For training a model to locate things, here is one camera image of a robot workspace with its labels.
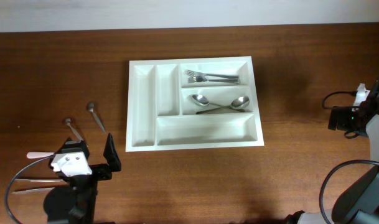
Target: wooden table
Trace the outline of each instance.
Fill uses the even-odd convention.
[[[233,56],[252,56],[265,147],[125,152],[130,60]],[[31,162],[26,153],[54,152],[73,137],[64,118],[85,136],[89,163],[105,162],[106,135],[86,111],[89,101],[98,103],[123,163],[99,183],[97,222],[238,223],[317,212],[328,171],[369,157],[367,138],[327,129],[321,99],[359,83],[371,88],[377,77],[379,24],[0,34],[0,223],[12,223],[2,196]],[[338,172],[326,207],[366,170]],[[43,163],[25,176],[54,174]],[[12,195],[11,209],[23,223],[45,223],[45,195]]]

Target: metal spoon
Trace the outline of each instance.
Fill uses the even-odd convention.
[[[95,105],[94,105],[94,103],[90,102],[87,105],[87,110],[89,112],[91,112],[91,114],[94,117],[95,121],[98,123],[98,125],[100,126],[100,128],[102,129],[102,131],[106,134],[105,127],[103,126],[103,124],[102,124],[101,120],[99,119],[98,115],[96,115],[96,113],[95,113]]]
[[[196,112],[196,114],[204,114],[204,113],[214,112],[214,111],[222,110],[225,108],[232,108],[234,110],[238,110],[238,109],[242,109],[242,108],[247,107],[249,105],[249,103],[250,103],[250,99],[247,96],[241,96],[241,97],[233,100],[231,105],[223,106],[223,107],[215,108],[215,109],[211,109],[211,110],[199,111],[199,112]]]
[[[192,96],[190,96],[190,99],[196,104],[196,105],[199,105],[199,106],[208,106],[208,105],[215,105],[215,106],[221,106],[221,105],[218,105],[218,104],[215,104],[215,103],[210,103],[208,101],[208,99],[206,98],[206,96],[203,96],[201,94],[193,94]],[[229,108],[233,111],[236,111],[236,112],[245,112],[245,110],[243,109],[240,109],[240,110],[235,110],[233,108]]]
[[[65,123],[66,126],[68,126],[68,127],[72,130],[73,134],[76,135],[76,137],[77,137],[80,141],[84,141],[84,139],[83,139],[82,136],[78,133],[78,131],[76,131],[76,129],[74,129],[74,128],[72,127],[72,125],[70,124],[70,123],[72,122],[72,120],[71,120],[70,118],[66,118],[63,122]]]

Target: silver fork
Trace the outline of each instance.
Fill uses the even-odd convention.
[[[188,78],[188,83],[196,83],[196,82],[225,82],[225,83],[240,84],[240,80],[238,78],[224,78],[224,79],[219,79],[219,80],[209,80],[201,76]]]
[[[185,71],[187,75],[190,77],[205,77],[207,76],[212,76],[212,77],[219,77],[219,78],[239,78],[238,75],[219,75],[219,74],[210,74],[210,73],[203,73],[203,72],[195,72],[192,70],[186,70]]]

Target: white cutlery tray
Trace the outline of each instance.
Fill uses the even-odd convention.
[[[238,75],[241,83],[188,83],[186,70]],[[217,106],[195,105],[193,94],[223,106],[248,96],[250,104],[244,113],[196,114]],[[243,146],[264,146],[251,57],[130,61],[127,152]]]

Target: white wall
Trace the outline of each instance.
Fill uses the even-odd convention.
[[[0,32],[379,22],[379,0],[0,0]]]

